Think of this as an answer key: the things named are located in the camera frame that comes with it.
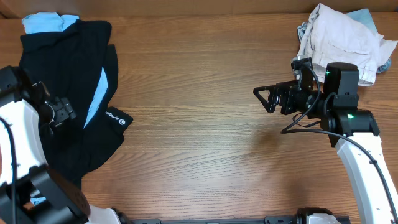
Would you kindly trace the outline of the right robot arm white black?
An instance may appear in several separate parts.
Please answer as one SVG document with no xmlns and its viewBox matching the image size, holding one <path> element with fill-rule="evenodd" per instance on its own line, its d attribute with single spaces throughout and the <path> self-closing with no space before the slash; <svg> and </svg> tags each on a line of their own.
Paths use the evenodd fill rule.
<svg viewBox="0 0 398 224">
<path fill-rule="evenodd" d="M 358 107 L 359 70 L 332 62 L 320 82 L 311 61 L 291 64 L 299 78 L 253 89 L 268 113 L 276 106 L 292 123 L 281 133 L 326 134 L 351 182 L 363 223 L 397 223 L 397 190 L 382 153 L 380 129 L 369 110 Z"/>
</svg>

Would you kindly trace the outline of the black t-shirt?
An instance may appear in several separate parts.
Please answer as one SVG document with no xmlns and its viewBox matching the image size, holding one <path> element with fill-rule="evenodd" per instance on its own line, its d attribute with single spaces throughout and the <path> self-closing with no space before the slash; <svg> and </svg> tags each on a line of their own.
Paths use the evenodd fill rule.
<svg viewBox="0 0 398 224">
<path fill-rule="evenodd" d="M 67 98 L 76 114 L 58 128 L 40 123 L 39 134 L 49 166 L 77 187 L 118 146 L 118 133 L 105 107 L 86 120 L 110 35 L 111 24 L 106 21 L 77 21 L 63 32 L 21 36 L 20 67 L 32 82 L 43 82 L 51 98 Z"/>
</svg>

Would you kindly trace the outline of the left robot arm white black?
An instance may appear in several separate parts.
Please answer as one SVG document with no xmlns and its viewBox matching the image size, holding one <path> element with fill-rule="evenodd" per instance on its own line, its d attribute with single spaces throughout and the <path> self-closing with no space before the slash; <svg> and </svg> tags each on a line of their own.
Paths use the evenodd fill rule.
<svg viewBox="0 0 398 224">
<path fill-rule="evenodd" d="M 75 118 L 66 98 L 50 100 L 44 83 L 19 67 L 1 69 L 1 220 L 6 223 L 130 223 L 115 208 L 88 203 L 80 189 L 48 167 L 41 126 Z"/>
</svg>

